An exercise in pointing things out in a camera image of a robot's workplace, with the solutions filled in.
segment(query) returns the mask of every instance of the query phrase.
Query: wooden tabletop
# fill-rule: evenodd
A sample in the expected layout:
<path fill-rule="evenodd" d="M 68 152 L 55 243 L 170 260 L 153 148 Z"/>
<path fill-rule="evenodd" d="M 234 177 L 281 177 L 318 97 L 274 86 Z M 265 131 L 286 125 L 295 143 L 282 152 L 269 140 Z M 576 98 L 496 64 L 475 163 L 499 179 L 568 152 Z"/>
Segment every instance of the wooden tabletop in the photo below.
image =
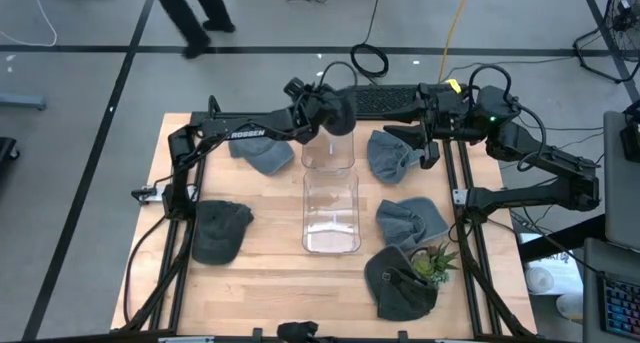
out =
<path fill-rule="evenodd" d="M 189 119 L 189 114 L 165 115 L 149 182 L 170 173 L 166 138 Z M 210 154 L 201 200 L 246 204 L 255 219 L 248 226 L 241 251 L 231 264 L 207 266 L 193 260 L 189 262 L 179 334 L 250 336 L 253 328 L 261 327 L 265 336 L 276 336 L 276 328 L 281 323 L 313 320 L 320 325 L 318 336 L 394 338 L 399 330 L 406 330 L 411 338 L 472 337 L 461 271 L 453 271 L 450 282 L 440 288 L 436 306 L 429 315 L 410 322 L 390 322 L 376 316 L 363 269 L 384 246 L 375 222 L 382 199 L 428 197 L 448 224 L 454 222 L 444 158 L 430 170 L 412 168 L 398 185 L 381 184 L 373 176 L 366 159 L 367 141 L 371 132 L 381 129 L 382 125 L 383 122 L 361 121 L 355 130 L 356 162 L 352 169 L 359 178 L 362 245 L 349 255 L 312 255 L 301 244 L 305 174 L 300 163 L 301 145 L 291 143 L 295 162 L 273 177 L 259 174 L 243 159 L 232 159 L 226 143 Z M 459 164 L 457 147 L 453 147 L 454 159 Z M 486 155 L 484 144 L 469 147 L 469 156 L 476 186 L 502 187 L 498 164 Z M 458 169 L 457 176 L 463 186 L 461 172 Z M 161 204 L 141 208 L 133 244 L 162 214 Z M 491 218 L 511 227 L 506 210 L 496 212 Z M 136 256 L 131 274 L 130 314 L 144 303 L 157 283 L 167 228 L 168 223 L 149 237 Z M 523 325 L 535 331 L 513 233 L 490 224 L 483 228 L 497 292 Z M 449 250 L 457 249 L 457 244 L 450 244 Z M 484 331 L 489 332 L 484 295 L 479 287 L 477 291 Z M 161 326 L 167 325 L 172 298 L 170 288 L 165 296 Z M 123 324 L 121 291 L 112 326 Z"/>

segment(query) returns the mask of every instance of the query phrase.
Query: gray floor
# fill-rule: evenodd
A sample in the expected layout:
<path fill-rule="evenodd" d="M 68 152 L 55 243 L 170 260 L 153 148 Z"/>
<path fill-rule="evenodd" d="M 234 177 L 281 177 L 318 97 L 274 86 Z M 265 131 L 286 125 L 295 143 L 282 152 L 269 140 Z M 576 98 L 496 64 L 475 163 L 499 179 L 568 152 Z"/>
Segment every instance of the gray floor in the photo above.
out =
<path fill-rule="evenodd" d="M 204 19 L 195 0 L 188 0 Z M 443 47 L 459 0 L 380 0 L 370 43 L 395 47 Z M 601 9 L 606 0 L 597 0 Z M 42 0 L 63 45 L 127 45 L 144 0 Z M 285 0 L 226 0 L 238 26 L 234 35 L 213 34 L 220 46 L 340 46 L 366 35 L 374 0 L 329 0 L 326 5 Z M 570 48 L 593 29 L 585 0 L 468 0 L 452 43 L 459 48 Z M 47 42 L 50 33 L 35 0 L 0 0 L 0 30 L 22 40 Z M 9 42 L 0 37 L 0 44 Z M 159 4 L 154 4 L 142 45 L 181 45 Z M 602 49 L 599 40 L 590 48 Z M 0 91 L 45 95 L 44 112 L 0 108 L 0 136 L 16 137 L 22 157 L 7 175 L 0 199 L 0 341 L 22 337 L 69 212 L 124 54 L 0 53 Z M 549 57 L 450 56 L 448 67 L 472 62 Z M 288 104 L 282 88 L 305 81 L 346 55 L 221 54 L 193 62 L 177 54 L 136 55 L 89 194 L 39 337 L 106 332 L 122 280 L 138 206 L 129 191 L 145 183 L 165 112 L 203 110 L 215 94 L 225 111 L 268 111 Z M 391 55 L 381 83 L 435 82 L 440 56 Z M 589 58 L 616 72 L 611 58 Z M 576 59 L 505 65 L 512 92 L 549 127 L 602 125 L 602 113 L 629 103 L 623 85 L 582 70 Z M 470 70 L 454 77 L 465 81 Z M 350 84 L 347 72 L 327 81 Z M 501 85 L 487 73 L 478 83 Z M 533 124 L 530 118 L 523 117 Z M 550 132 L 563 145 L 589 132 Z M 566 150 L 597 159 L 600 137 Z M 508 187 L 546 179 L 543 172 L 503 170 Z M 602 212 L 553 208 L 542 225 L 561 229 Z M 532 210 L 534 217 L 542 210 Z M 553 300 L 532 299 L 541 333 L 581 340 L 579 325 L 562 319 Z"/>

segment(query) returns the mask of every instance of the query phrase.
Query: floor stripe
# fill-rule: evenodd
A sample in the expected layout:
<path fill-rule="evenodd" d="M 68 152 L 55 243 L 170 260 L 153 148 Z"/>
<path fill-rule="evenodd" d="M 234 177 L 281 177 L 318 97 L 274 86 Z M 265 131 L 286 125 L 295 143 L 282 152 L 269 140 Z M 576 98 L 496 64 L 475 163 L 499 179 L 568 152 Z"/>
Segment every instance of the floor stripe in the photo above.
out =
<path fill-rule="evenodd" d="M 390 55 L 435 55 L 441 56 L 444 48 L 436 47 L 379 47 Z M 137 53 L 181 54 L 183 46 L 138 46 Z M 21 45 L 0 45 L 0 52 L 13 53 L 127 53 L 129 46 L 65 45 L 55 47 L 29 47 Z M 248 47 L 209 47 L 205 54 L 349 54 L 351 47 L 314 47 L 314 46 L 248 46 Z M 361 51 L 359 54 L 371 54 Z M 496 56 L 496 57 L 572 57 L 573 49 L 534 49 L 534 48 L 450 48 L 450 56 Z M 608 50 L 584 50 L 586 57 L 606 57 Z"/>
<path fill-rule="evenodd" d="M 598 4 L 596 3 L 596 0 L 587 0 L 587 5 L 591 10 L 593 19 L 595 19 L 596 24 L 599 25 L 602 22 L 603 17 L 602 17 L 602 13 L 600 13 L 600 8 L 598 8 Z M 601 28 L 600 33 L 602 33 L 602 39 L 606 43 L 609 50 L 613 52 L 615 50 L 615 44 L 613 43 L 613 38 L 611 38 L 609 31 Z M 624 60 L 615 55 L 612 57 L 613 57 L 613 62 L 616 66 L 616 69 L 618 70 L 618 74 L 620 74 L 620 77 L 622 77 L 623 79 L 626 77 L 629 77 L 629 70 L 627 69 L 627 66 L 624 63 Z M 633 81 L 633 79 L 628 82 L 624 82 L 624 86 L 627 89 L 627 93 L 629 94 L 629 98 L 631 98 L 632 102 L 635 102 L 640 99 L 638 88 L 636 88 L 636 83 Z"/>
<path fill-rule="evenodd" d="M 107 140 L 107 134 L 109 133 L 113 116 L 118 107 L 118 103 L 120 102 L 120 96 L 122 95 L 129 72 L 131 71 L 131 65 L 136 54 L 136 49 L 140 44 L 144 27 L 149 19 L 149 13 L 151 12 L 153 2 L 154 0 L 145 0 L 142 13 L 140 14 L 136 29 L 133 33 L 133 37 L 131 38 L 131 43 L 128 47 L 127 55 L 124 58 L 122 67 L 120 68 L 120 73 L 118 74 L 113 91 L 111 92 L 109 103 L 105 109 L 102 122 L 100 123 L 98 133 L 96 134 L 96 139 L 93 143 L 93 147 L 91 148 L 91 153 L 89 154 L 89 160 L 84 172 L 82 173 L 80 184 L 78 185 L 73 202 L 71 203 L 71 209 L 67 215 L 64 228 L 60 234 L 60 239 L 58 240 L 53 257 L 51 258 L 49 269 L 47 270 L 47 274 L 45 275 L 42 286 L 40 287 L 40 292 L 38 293 L 33 310 L 29 316 L 29 321 L 27 322 L 27 326 L 24 330 L 22 340 L 34 340 L 37 338 L 38 332 L 40 331 L 44 315 L 47 311 L 47 307 L 49 306 L 49 302 L 51 301 L 51 295 L 53 294 L 56 282 L 58 281 L 58 276 L 62 270 L 65 256 L 67 255 L 71 239 L 78 224 L 78 219 L 82 212 L 82 206 L 84 205 L 84 201 L 89 193 L 91 181 L 93 180 L 96 167 L 98 166 L 98 161 L 100 160 L 100 155 L 102 154 L 102 149 L 104 148 L 104 144 Z"/>

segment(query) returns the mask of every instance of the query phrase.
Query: baseball cap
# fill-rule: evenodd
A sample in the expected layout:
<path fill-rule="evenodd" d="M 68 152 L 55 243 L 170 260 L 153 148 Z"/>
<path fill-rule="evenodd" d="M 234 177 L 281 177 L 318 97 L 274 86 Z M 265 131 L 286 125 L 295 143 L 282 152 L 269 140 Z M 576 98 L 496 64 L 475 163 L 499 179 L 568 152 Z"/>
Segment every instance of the baseball cap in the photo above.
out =
<path fill-rule="evenodd" d="M 191 256 L 203 264 L 220 265 L 238 255 L 253 215 L 244 204 L 214 200 L 198 203 L 196 219 Z"/>
<path fill-rule="evenodd" d="M 415 273 L 398 246 L 387 246 L 374 255 L 364 273 L 380 318 L 414 320 L 429 314 L 436 305 L 438 288 Z"/>
<path fill-rule="evenodd" d="M 383 183 L 399 183 L 409 167 L 420 161 L 422 150 L 413 150 L 408 144 L 389 133 L 374 130 L 367 143 L 367 160 L 373 174 Z"/>
<path fill-rule="evenodd" d="M 376 212 L 387 245 L 397 245 L 403 251 L 418 248 L 448 230 L 447 222 L 429 198 L 416 197 L 398 203 L 383 200 Z"/>
<path fill-rule="evenodd" d="M 229 141 L 233 158 L 244 158 L 258 172 L 273 175 L 293 159 L 293 149 L 288 142 L 274 141 L 266 137 Z"/>

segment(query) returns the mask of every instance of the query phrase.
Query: small succulent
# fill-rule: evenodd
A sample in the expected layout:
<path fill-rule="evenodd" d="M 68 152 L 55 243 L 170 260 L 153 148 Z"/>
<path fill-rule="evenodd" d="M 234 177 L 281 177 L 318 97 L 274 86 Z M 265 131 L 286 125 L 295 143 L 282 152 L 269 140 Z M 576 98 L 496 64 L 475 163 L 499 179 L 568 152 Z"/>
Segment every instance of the small succulent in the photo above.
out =
<path fill-rule="evenodd" d="M 449 281 L 448 269 L 458 269 L 450 264 L 456 258 L 458 252 L 445 254 L 449 243 L 440 243 L 439 246 L 421 248 L 411 258 L 413 269 L 422 277 L 433 282 L 437 287 Z"/>

